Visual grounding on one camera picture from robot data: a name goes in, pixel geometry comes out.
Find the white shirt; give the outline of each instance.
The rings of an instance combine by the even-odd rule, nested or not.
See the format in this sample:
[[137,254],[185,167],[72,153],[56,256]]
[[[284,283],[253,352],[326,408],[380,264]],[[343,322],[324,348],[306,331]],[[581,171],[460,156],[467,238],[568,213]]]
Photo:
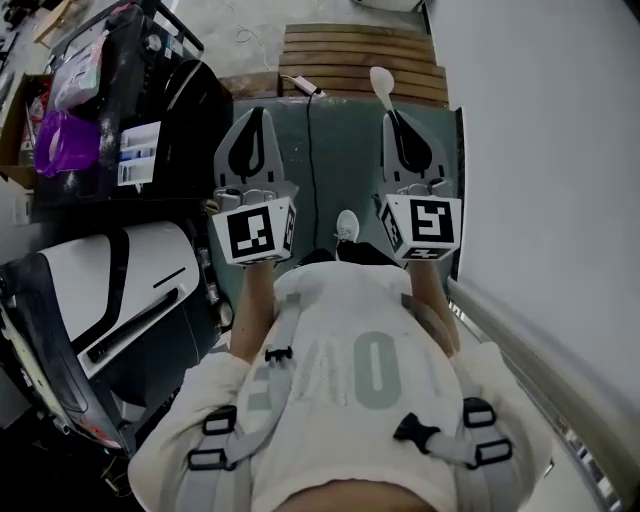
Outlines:
[[[276,299],[299,292],[302,312],[292,343],[294,377],[286,409],[269,445],[251,460],[253,512],[271,512],[292,494],[331,480],[359,479],[404,487],[439,512],[457,509],[452,469],[393,439],[410,412],[423,425],[454,436],[462,394],[445,354],[402,307],[408,274],[392,266],[344,262],[309,265],[276,283]],[[277,335],[271,329],[265,347]],[[492,405],[526,416],[535,443],[536,477],[551,453],[550,435],[518,388],[494,344],[459,354],[470,376],[492,393]],[[210,354],[188,370],[183,387],[132,460],[129,478],[138,500],[157,511],[166,472],[180,478],[186,455],[177,439],[193,437],[204,417],[234,400],[245,432],[269,417],[264,357],[253,366],[230,354]]]

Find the black and white marker cube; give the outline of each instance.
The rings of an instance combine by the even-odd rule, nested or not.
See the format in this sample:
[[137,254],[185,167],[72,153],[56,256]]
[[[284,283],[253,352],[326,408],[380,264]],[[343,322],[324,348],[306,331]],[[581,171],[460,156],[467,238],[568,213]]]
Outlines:
[[224,257],[230,265],[253,265],[291,257],[296,210],[288,197],[213,216]]
[[380,220],[398,260],[440,260],[460,247],[460,199],[388,194]]

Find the white machine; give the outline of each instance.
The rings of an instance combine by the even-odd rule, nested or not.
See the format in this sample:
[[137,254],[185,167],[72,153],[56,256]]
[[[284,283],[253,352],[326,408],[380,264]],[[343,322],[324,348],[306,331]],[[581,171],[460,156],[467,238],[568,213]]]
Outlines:
[[188,297],[200,273],[184,232],[158,222],[40,251],[88,378]]
[[137,430],[199,359],[190,325],[145,333],[199,280],[191,243],[171,222],[113,229],[0,267],[3,335],[56,426],[135,453]]

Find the cardboard box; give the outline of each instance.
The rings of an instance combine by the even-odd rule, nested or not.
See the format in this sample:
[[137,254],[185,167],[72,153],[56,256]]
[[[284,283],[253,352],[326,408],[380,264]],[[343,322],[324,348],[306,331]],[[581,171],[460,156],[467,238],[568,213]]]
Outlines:
[[50,79],[51,75],[22,75],[0,132],[0,174],[11,178],[26,190],[33,190],[36,170],[32,165],[18,165],[18,153],[26,121],[25,93],[32,81],[44,83]]

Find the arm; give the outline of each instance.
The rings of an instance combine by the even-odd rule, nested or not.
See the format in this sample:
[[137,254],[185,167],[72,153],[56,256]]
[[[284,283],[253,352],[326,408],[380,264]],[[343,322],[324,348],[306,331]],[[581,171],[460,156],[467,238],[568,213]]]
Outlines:
[[231,329],[231,354],[253,362],[273,325],[274,301],[272,263],[247,267]]
[[410,261],[409,275],[411,276],[413,296],[429,306],[447,328],[453,346],[441,348],[447,356],[451,357],[460,351],[460,340],[453,320],[453,313],[449,309],[449,302],[442,289],[436,264],[432,261]]

